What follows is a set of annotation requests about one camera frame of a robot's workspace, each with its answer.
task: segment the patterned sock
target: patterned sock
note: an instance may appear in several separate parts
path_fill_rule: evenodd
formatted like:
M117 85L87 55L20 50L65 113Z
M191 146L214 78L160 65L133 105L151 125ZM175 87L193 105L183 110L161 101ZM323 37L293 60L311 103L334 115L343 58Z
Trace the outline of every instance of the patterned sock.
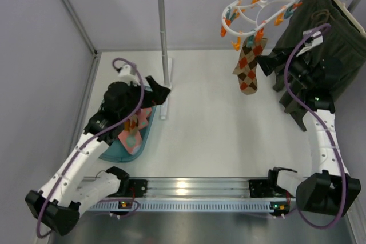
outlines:
M246 40L240 51L239 62L233 74L238 76L240 90L244 94L254 94L258 89L256 75L257 61L255 57L262 54L267 44L267 39L262 38L259 42L254 42L253 46L249 48L246 47Z

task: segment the green pants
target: green pants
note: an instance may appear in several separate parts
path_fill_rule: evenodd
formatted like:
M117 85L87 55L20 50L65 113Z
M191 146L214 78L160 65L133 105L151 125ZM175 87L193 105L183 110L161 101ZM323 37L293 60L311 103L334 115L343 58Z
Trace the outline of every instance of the green pants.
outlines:
M302 0L302 2L303 4L290 18L289 26L277 41L276 47L295 47L303 38L303 31L323 23L331 24L330 32L323 37L324 42L311 52L315 63L328 56L336 57L343 63L341 78L331 90L333 100L336 101L357 76L366 60L366 37L350 23L333 0ZM284 88L283 75L280 74L282 68L283 66L279 66L275 70L276 84L273 88L276 91ZM302 86L292 80L291 89L295 94L299 94ZM306 131L303 124L306 111L287 92L282 96L280 103L285 107L285 112L295 119L303 131Z

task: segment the white tabletop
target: white tabletop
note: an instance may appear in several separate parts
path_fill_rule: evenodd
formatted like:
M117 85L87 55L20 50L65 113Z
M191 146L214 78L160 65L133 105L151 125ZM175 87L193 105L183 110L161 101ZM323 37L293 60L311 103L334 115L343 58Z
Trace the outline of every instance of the white tabletop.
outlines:
M257 68L258 92L245 95L233 70L234 50L170 51L173 58L168 120L159 109L145 150L134 161L98 160L87 176L118 166L132 177L266 177L275 166L308 175L308 137L279 104L274 79ZM86 119L118 81L111 61L123 57L162 84L159 51L102 53Z

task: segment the white backdrop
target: white backdrop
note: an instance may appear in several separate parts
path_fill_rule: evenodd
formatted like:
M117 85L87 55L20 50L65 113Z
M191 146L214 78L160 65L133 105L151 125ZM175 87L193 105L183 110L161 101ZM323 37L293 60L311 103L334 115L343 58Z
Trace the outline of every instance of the white backdrop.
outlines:
M232 49L220 37L221 14L234 0L165 0L169 49ZM71 0L98 49L160 48L157 0ZM268 27L273 46L286 24Z

